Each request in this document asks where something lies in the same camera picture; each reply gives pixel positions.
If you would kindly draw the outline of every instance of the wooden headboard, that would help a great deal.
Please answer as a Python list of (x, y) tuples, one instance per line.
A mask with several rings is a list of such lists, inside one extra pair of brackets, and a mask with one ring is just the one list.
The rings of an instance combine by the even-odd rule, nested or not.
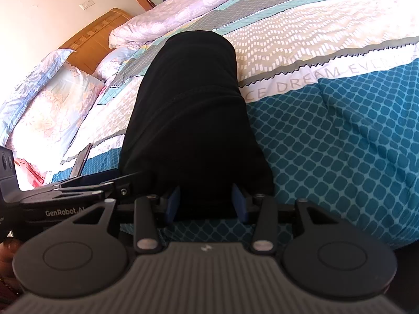
[(84, 27), (60, 47), (75, 50), (67, 61), (87, 74), (92, 74), (102, 59), (112, 51), (109, 48), (111, 31), (131, 18), (125, 11), (113, 8)]

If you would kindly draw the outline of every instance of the hand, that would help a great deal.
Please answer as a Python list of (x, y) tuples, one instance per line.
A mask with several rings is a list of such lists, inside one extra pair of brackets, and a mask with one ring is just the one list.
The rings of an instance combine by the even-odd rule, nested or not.
[(22, 242), (13, 237), (7, 237), (0, 244), (0, 276), (6, 285), (16, 292), (21, 291), (21, 288), (13, 273), (12, 261), (21, 245)]

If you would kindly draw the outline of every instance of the bedsheet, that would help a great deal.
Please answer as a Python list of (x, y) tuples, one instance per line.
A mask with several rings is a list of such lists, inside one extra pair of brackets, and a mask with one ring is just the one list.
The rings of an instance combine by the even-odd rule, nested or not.
[(166, 0), (114, 29), (109, 37), (109, 45), (111, 48), (126, 44), (144, 45), (226, 1)]
[[(241, 93), (273, 170), (277, 201), (309, 198), (393, 248), (414, 242), (419, 20), (410, 6), (418, 2), (230, 0), (143, 46), (119, 70), (52, 180), (68, 177), (88, 142), (95, 147), (83, 174), (117, 167), (154, 55), (176, 32), (213, 30), (236, 49)], [(176, 223), (161, 232), (166, 241), (244, 242), (251, 233), (251, 226), (223, 219)], [(290, 227), (280, 226), (279, 242), (290, 239)]]

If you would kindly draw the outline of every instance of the wall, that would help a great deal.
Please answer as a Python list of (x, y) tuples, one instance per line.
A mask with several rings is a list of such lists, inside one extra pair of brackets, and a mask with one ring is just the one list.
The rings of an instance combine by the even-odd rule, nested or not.
[(117, 7), (138, 15), (136, 0), (0, 0), (0, 103), (11, 89), (44, 58), (79, 30)]

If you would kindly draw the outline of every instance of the logo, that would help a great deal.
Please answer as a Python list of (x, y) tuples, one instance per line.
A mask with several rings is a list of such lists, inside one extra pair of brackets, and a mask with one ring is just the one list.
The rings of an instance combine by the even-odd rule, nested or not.
[(69, 216), (69, 215), (76, 215), (78, 214), (80, 211), (83, 211), (84, 207), (81, 206), (79, 207), (79, 209), (76, 208), (71, 208), (71, 209), (57, 209), (57, 210), (46, 210), (45, 211), (45, 216), (46, 217), (55, 217), (55, 216)]
[(208, 251), (212, 250), (212, 246), (206, 244), (205, 246), (201, 247), (201, 250), (207, 253)]

